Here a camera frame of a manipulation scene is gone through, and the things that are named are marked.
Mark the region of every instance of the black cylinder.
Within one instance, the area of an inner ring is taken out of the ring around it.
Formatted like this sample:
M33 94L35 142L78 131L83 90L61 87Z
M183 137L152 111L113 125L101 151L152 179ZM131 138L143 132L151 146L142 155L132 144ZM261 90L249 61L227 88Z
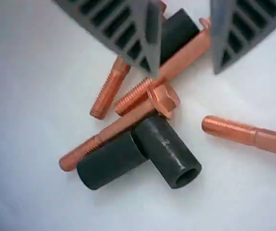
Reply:
M127 131L88 154L78 163L77 171L83 183L88 188L96 190L146 160L143 152L135 144L132 132Z
M148 117L137 125L135 133L171 188L185 186L201 172L201 164L165 118L159 115Z
M199 33L199 29L184 9L167 19L162 26L161 64Z

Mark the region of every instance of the white background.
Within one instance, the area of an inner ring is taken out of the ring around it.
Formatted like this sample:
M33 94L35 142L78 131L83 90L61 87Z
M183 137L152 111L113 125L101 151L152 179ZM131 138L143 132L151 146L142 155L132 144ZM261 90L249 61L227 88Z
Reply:
M166 3L167 16L210 14L208 0ZM276 231L276 154L201 130L208 114L276 130L276 32L220 75L208 53L172 82L170 123L203 166L178 190L150 162L97 191L59 169L117 118L88 114L114 59L52 2L0 0L0 231Z

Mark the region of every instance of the copper bolt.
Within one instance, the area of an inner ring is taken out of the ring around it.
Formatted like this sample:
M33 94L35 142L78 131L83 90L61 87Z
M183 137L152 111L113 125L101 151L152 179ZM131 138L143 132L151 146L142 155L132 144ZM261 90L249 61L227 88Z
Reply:
M131 92L122 97L115 104L115 111L120 116L128 113L134 106L142 102L146 98L146 93L150 85L158 86L159 84L170 81L181 74L192 62L197 60L211 47L210 37L210 20L200 19L200 23L204 29L183 48L181 48L174 56L172 56L159 71L159 78L156 81L149 81L148 84L142 82L134 87Z
M160 1L160 3L161 11L164 13L167 5L162 1ZM116 58L110 74L90 110L91 116L97 119L105 118L130 68L131 66L125 63L121 57L118 56Z
M208 115L202 129L213 136L276 153L276 132Z
M63 156L59 160L60 167L64 171L71 171L88 153L100 147L120 132L131 127L155 109L167 118L171 118L173 110L179 106L180 99L169 85L160 85L148 91L149 99L136 107L124 117L119 118L97 135L91 137L83 144Z

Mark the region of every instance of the gray plastic object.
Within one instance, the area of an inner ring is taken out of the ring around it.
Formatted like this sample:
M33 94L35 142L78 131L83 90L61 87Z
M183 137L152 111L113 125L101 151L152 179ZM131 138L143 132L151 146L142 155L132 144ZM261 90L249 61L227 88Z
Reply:
M276 28L276 0L213 0L212 57L220 73Z
M157 77L162 18L157 0L54 0L128 64Z

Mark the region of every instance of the copper-plated stud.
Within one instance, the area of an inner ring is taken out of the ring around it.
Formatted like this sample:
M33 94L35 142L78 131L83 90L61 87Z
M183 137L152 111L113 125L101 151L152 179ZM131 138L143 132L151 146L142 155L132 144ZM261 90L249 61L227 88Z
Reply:
M276 153L276 132L208 115L202 129L213 136Z

